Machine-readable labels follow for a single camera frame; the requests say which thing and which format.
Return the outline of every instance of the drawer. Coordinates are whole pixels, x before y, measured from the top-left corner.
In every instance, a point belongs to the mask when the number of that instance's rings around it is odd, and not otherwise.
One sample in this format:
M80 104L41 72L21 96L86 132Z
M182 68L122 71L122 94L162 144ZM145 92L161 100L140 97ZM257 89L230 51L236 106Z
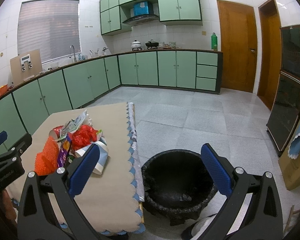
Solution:
M217 78L218 67L197 65L197 77Z
M195 88L216 91L216 80L212 78L197 77L197 84Z
M218 65L218 54L209 52L197 52L197 64Z

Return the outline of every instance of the black garbage bag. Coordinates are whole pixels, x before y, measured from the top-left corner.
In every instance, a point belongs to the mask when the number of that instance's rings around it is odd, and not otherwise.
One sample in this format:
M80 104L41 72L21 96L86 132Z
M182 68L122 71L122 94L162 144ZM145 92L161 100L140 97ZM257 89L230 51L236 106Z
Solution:
M197 220L216 194L200 154L188 150L158 153L142 166L145 187L143 207L153 215L164 215L170 225Z

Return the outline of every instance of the white pot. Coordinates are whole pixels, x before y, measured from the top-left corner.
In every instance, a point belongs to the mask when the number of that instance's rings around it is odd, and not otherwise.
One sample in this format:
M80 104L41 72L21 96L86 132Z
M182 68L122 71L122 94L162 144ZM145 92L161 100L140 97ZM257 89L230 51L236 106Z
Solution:
M131 48L132 49L139 49L139 48L141 48L141 42L135 40L134 42L131 43Z

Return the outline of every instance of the door frame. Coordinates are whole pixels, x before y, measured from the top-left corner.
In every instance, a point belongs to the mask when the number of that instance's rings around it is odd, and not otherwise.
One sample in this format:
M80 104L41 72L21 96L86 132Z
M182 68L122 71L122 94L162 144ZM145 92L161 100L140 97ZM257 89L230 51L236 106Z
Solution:
M264 28L264 26L262 26L262 20L261 20L261 14L262 14L262 8L267 5L268 3L274 1L274 5L275 5L275 8L276 8L276 11L277 11L277 14L278 14L278 17L279 17L279 22L280 22L280 26L282 26L281 24L281 19L280 19L280 14L279 14L279 10L278 10L278 6L277 6L277 2L276 0L266 0L263 4L261 4L259 7L258 7L258 11L259 11L259 16L260 16L260 26L261 26L261 48L262 48L262 55L261 55L261 68L260 68L260 78L259 78L259 84L258 84L258 91L257 91L257 96L259 97L259 92L260 92L260 83L261 83L261 74L262 74L262 68L263 68L263 58L264 58L264 55L265 55L265 50L264 50L264 43L263 43L263 37L262 37L262 30ZM281 35L280 35L280 48L282 46L282 41L281 41ZM272 108L274 106L274 102L275 102L275 98L277 97L277 91L278 91L278 87L279 87L279 79L280 79L280 74L278 76L278 84L277 84L277 89L276 89L276 92L275 92L275 96L274 96L274 101L272 103L272 106L271 106L271 109L270 111L272 111Z

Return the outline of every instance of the window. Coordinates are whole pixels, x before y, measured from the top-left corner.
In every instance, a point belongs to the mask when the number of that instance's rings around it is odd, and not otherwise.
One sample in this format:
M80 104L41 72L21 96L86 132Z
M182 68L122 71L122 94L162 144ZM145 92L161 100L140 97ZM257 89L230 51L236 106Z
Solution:
M36 0L21 4L18 54L40 49L45 62L80 52L78 0Z

